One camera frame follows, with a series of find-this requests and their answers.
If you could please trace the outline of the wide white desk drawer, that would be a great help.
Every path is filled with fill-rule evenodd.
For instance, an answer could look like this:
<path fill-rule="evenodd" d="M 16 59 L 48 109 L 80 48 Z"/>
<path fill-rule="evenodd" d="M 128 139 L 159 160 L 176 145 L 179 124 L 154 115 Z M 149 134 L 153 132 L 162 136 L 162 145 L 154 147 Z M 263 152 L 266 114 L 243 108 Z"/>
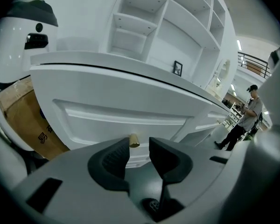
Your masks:
<path fill-rule="evenodd" d="M 220 107 L 212 106 L 209 108 L 195 124 L 195 132 L 210 130 L 217 127 L 222 121 L 224 121 L 229 114 L 229 111 Z"/>

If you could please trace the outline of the brown cardboard box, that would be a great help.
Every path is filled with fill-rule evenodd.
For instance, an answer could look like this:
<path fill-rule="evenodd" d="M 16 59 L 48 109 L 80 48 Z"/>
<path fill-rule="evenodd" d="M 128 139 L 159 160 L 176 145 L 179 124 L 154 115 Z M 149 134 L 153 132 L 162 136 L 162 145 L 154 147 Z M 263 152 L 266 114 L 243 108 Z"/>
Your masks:
<path fill-rule="evenodd" d="M 31 77 L 19 80 L 0 92 L 0 109 L 21 140 L 47 160 L 70 150 L 42 113 Z"/>

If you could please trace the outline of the black picture frame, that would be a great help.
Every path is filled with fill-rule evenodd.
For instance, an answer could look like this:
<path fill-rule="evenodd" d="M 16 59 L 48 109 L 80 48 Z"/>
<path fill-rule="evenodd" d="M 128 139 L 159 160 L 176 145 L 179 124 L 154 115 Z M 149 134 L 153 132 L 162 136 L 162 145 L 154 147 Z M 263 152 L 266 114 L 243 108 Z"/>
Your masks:
<path fill-rule="evenodd" d="M 183 65 L 178 62 L 178 61 L 174 61 L 174 68 L 173 68 L 173 73 L 178 75 L 178 76 L 182 76 L 182 68 L 183 68 Z"/>

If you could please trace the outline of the white shelf hutch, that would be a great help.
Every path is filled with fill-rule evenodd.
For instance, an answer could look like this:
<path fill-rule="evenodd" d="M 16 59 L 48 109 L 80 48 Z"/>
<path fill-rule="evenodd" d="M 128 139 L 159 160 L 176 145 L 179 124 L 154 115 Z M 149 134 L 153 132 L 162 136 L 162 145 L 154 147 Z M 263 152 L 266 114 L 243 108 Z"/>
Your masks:
<path fill-rule="evenodd" d="M 224 0 L 44 0 L 57 18 L 57 50 L 113 54 L 178 74 L 223 97 L 237 69 Z"/>

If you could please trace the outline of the white desk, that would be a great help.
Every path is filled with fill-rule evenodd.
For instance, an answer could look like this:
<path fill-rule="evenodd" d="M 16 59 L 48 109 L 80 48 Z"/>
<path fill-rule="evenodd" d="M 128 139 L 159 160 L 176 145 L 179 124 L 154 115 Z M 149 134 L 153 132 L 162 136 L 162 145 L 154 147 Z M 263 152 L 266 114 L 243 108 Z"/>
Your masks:
<path fill-rule="evenodd" d="M 210 95 L 204 89 L 192 84 L 191 82 L 175 75 L 170 72 L 161 70 L 145 62 L 135 59 L 112 55 L 107 53 L 96 53 L 88 51 L 57 51 L 50 53 L 43 53 L 31 57 L 31 67 L 37 65 L 80 65 L 91 66 L 97 68 L 110 69 L 121 71 L 133 75 L 146 77 L 164 84 L 190 92 L 194 95 L 201 97 L 208 102 L 208 105 L 201 110 L 193 120 L 186 122 L 185 127 L 182 128 L 171 141 L 180 142 L 185 137 L 195 137 L 198 141 L 205 139 L 215 128 L 195 132 L 195 124 L 197 121 L 206 114 L 207 110 L 214 107 L 220 107 L 228 111 L 228 108 L 223 105 L 219 100 Z M 127 168 L 139 168 L 149 162 L 148 145 L 134 147 L 130 150 L 130 159 L 127 163 Z"/>

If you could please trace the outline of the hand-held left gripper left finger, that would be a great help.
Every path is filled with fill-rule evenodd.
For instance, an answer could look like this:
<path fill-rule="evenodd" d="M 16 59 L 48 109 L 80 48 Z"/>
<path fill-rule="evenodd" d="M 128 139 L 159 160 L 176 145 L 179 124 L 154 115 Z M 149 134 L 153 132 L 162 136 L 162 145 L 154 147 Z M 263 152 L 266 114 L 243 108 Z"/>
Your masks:
<path fill-rule="evenodd" d="M 149 224 L 129 197 L 129 157 L 128 138 L 71 150 L 30 174 L 13 195 L 53 224 Z"/>

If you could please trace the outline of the white black delivery robot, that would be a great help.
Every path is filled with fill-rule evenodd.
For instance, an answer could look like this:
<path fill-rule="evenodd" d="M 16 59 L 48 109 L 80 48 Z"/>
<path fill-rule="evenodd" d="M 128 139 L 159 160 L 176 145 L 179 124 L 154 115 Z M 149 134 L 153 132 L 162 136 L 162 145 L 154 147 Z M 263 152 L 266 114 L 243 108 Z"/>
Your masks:
<path fill-rule="evenodd" d="M 57 18 L 43 0 L 15 2 L 0 19 L 0 92 L 30 75 L 31 56 L 56 51 Z M 32 151 L 0 109 L 0 129 L 19 148 Z"/>

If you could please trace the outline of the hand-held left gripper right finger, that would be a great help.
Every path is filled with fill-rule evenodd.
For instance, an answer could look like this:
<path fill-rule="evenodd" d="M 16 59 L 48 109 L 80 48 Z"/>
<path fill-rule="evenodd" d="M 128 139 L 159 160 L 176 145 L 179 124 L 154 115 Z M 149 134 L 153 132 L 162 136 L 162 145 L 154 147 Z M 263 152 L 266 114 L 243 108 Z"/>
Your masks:
<path fill-rule="evenodd" d="M 151 137 L 149 157 L 162 179 L 160 200 L 150 205 L 154 221 L 165 220 L 196 201 L 218 178 L 230 155 Z"/>

